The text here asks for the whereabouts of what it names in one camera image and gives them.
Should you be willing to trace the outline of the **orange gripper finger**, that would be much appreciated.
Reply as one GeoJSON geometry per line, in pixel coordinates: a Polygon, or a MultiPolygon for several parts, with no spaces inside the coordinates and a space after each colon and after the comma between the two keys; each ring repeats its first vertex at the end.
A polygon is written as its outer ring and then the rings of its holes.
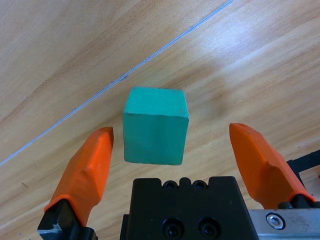
{"type": "Polygon", "coordinates": [[[246,124],[231,123],[229,137],[246,189],[264,209],[276,209],[298,195],[307,202],[317,201],[260,132],[246,124]]]}
{"type": "Polygon", "coordinates": [[[96,240],[87,226],[94,206],[102,200],[114,145],[112,127],[94,131],[70,159],[37,232],[44,240],[96,240]]]}

